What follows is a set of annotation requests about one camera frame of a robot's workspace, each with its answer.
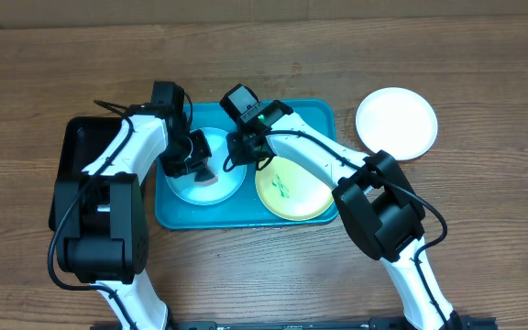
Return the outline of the red sponge with dark scourer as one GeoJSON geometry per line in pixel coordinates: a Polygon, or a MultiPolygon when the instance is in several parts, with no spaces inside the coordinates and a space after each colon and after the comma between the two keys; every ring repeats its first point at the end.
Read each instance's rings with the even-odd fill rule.
{"type": "Polygon", "coordinates": [[[217,177],[211,169],[204,168],[195,173],[194,182],[201,185],[210,185],[217,182],[217,177]]]}

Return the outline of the pink white plate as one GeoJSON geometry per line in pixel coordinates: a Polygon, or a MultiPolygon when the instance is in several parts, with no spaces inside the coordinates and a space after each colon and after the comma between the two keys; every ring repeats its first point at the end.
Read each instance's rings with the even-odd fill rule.
{"type": "Polygon", "coordinates": [[[384,150],[399,161],[414,160],[435,143],[435,110],[418,93],[387,87],[370,93],[359,104],[356,130],[372,152],[384,150]]]}

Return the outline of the light blue plate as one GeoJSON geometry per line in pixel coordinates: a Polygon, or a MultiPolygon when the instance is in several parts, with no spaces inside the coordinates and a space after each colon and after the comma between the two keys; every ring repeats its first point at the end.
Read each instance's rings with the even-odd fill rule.
{"type": "Polygon", "coordinates": [[[195,174],[184,175],[180,178],[167,177],[166,182],[172,191],[184,202],[195,205],[218,204],[231,197],[241,186],[247,175],[247,166],[239,166],[230,172],[224,171],[224,162],[228,156],[226,136],[223,129],[214,127],[200,128],[208,141],[212,157],[207,161],[216,177],[217,182],[201,185],[194,182],[195,174]]]}

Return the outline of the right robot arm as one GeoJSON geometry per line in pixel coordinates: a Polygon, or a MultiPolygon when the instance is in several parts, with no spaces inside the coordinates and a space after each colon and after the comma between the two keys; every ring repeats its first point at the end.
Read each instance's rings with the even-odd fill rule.
{"type": "Polygon", "coordinates": [[[424,238],[427,212],[393,156],[346,148],[319,133],[296,113],[233,115],[230,162],[276,156],[290,160],[327,185],[345,230],[368,257],[382,263],[415,329],[459,329],[458,313],[439,288],[426,251],[445,238],[424,238]]]}

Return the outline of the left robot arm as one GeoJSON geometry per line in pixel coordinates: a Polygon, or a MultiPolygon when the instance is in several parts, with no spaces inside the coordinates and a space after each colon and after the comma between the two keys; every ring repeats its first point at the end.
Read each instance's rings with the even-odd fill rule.
{"type": "Polygon", "coordinates": [[[204,173],[204,134],[185,113],[75,117],[66,126],[50,208],[47,268],[72,292],[99,292],[123,329],[169,329],[169,307],[146,272],[142,183],[158,162],[178,178],[204,173]]]}

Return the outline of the yellow green plate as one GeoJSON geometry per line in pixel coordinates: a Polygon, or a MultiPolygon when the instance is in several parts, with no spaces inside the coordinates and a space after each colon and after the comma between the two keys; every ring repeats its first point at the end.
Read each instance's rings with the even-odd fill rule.
{"type": "Polygon", "coordinates": [[[264,206],[289,221],[311,220],[334,203],[328,186],[284,158],[274,158],[263,170],[257,170],[255,186],[264,206]]]}

